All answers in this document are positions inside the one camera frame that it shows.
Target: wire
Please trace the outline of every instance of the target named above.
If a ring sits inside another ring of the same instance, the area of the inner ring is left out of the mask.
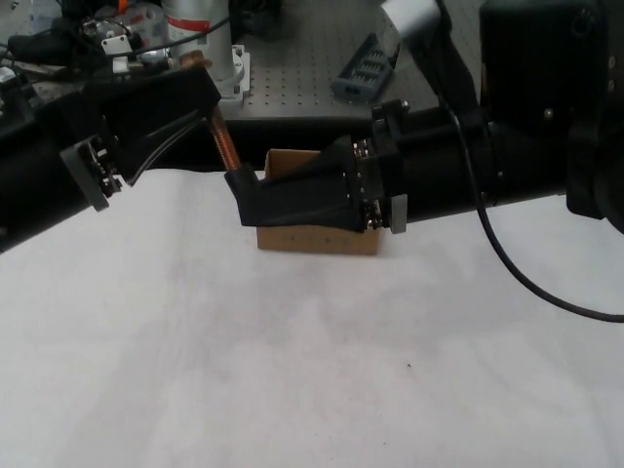
[[[581,307],[579,305],[572,304],[567,302],[555,295],[550,294],[547,291],[544,291],[535,283],[532,282],[512,261],[509,255],[505,252],[502,245],[498,241],[496,234],[494,233],[493,228],[491,227],[491,223],[489,222],[488,210],[486,209],[486,204],[484,203],[483,197],[481,195],[481,190],[479,188],[479,183],[477,181],[477,176],[475,174],[475,169],[472,162],[472,157],[470,155],[470,149],[468,147],[468,142],[466,140],[466,135],[461,128],[461,123],[457,118],[455,112],[450,108],[448,104],[446,104],[441,99],[442,106],[446,109],[450,119],[457,130],[457,136],[459,137],[459,144],[461,146],[461,153],[466,165],[466,170],[468,172],[468,178],[470,179],[470,187],[472,189],[472,195],[475,200],[475,205],[477,206],[477,214],[479,215],[479,220],[481,221],[481,225],[486,231],[487,239],[489,243],[493,247],[494,251],[498,255],[498,258],[503,262],[505,267],[509,270],[509,272],[513,275],[516,280],[518,280],[525,288],[531,291],[533,294],[537,295],[539,298],[549,302],[561,309],[566,310],[567,312],[571,312],[572,314],[580,315],[581,317],[585,317],[587,319],[598,320],[600,322],[609,322],[613,324],[622,324],[624,323],[624,315],[617,314],[606,314],[604,312],[598,312],[596,310],[587,309],[585,307]]]
[[[134,57],[134,56],[138,56],[140,54],[145,54],[147,52],[160,51],[161,49],[165,49],[167,47],[181,46],[182,44],[187,44],[189,42],[196,41],[197,39],[201,39],[202,37],[208,36],[209,34],[217,31],[221,27],[224,27],[226,24],[229,23],[229,21],[230,21],[230,18],[227,17],[226,19],[222,19],[221,21],[217,22],[214,26],[209,27],[205,31],[198,32],[197,34],[193,34],[192,36],[188,36],[188,37],[185,37],[183,39],[179,39],[179,40],[174,41],[174,42],[169,42],[167,44],[161,44],[160,46],[153,46],[153,47],[145,47],[145,48],[142,48],[142,49],[136,49],[135,51],[124,52],[124,53],[121,53],[121,54],[111,54],[111,55],[109,55],[107,57],[109,59],[116,59],[118,57]]]
[[[128,184],[130,186],[135,185],[135,183],[137,183],[138,178],[145,172],[147,171],[149,168],[152,167],[152,165],[163,155],[165,154],[174,144],[176,144],[176,142],[181,139],[186,137],[188,134],[190,134],[193,130],[195,130],[197,128],[198,125],[200,125],[202,122],[204,121],[204,118],[198,118],[193,120],[192,122],[190,122],[189,124],[185,125],[184,127],[182,127],[181,129],[179,129],[177,132],[175,132],[173,135],[171,135],[170,137],[168,137],[165,141],[163,141],[160,145],[158,145],[158,147],[152,152],[152,154],[149,155],[149,157],[143,161],[143,163],[139,166],[138,170],[136,171],[136,174],[130,178],[128,180]]]

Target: copper tube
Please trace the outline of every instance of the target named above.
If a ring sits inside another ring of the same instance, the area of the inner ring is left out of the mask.
[[[188,54],[184,54],[179,58],[179,62],[182,68],[196,65],[198,63],[203,64],[207,68],[210,68],[213,64],[209,59],[204,58],[204,54],[201,51],[192,51]],[[223,165],[226,171],[236,171],[241,168],[241,160],[236,152],[234,141],[227,130],[225,125],[225,119],[221,114],[221,110],[217,107],[213,110],[213,115],[208,121],[208,128],[213,134],[214,143],[216,149],[221,156]]]
[[[236,147],[232,141],[232,137],[227,131],[225,120],[218,107],[213,111],[213,115],[208,122],[208,128],[214,137],[216,149],[218,149],[223,165],[227,171],[236,171],[241,168],[241,160],[236,152]]]

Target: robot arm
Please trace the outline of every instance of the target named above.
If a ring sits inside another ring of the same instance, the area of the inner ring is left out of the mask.
[[[566,192],[573,213],[606,217],[624,232],[619,0],[486,2],[481,102],[442,0],[417,2],[412,16],[409,0],[384,9],[440,105],[410,113],[404,101],[387,102],[372,110],[367,137],[339,139],[271,180],[228,164],[227,131],[212,128],[242,224],[403,232],[409,222],[477,209],[494,249],[527,288],[579,315],[624,322],[533,284],[498,244],[486,212]],[[0,251],[89,206],[105,208],[118,178],[132,185],[173,142],[212,122],[219,100],[203,68],[90,85],[45,106],[32,105],[19,77],[1,90]],[[159,112],[146,115],[153,102]]]

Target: cardboard box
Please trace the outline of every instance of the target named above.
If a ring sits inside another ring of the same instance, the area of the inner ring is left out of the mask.
[[[317,154],[317,151],[272,149],[266,155],[265,176],[281,176]],[[380,230],[359,233],[321,226],[258,227],[256,236],[258,248],[268,251],[375,255],[379,248]]]

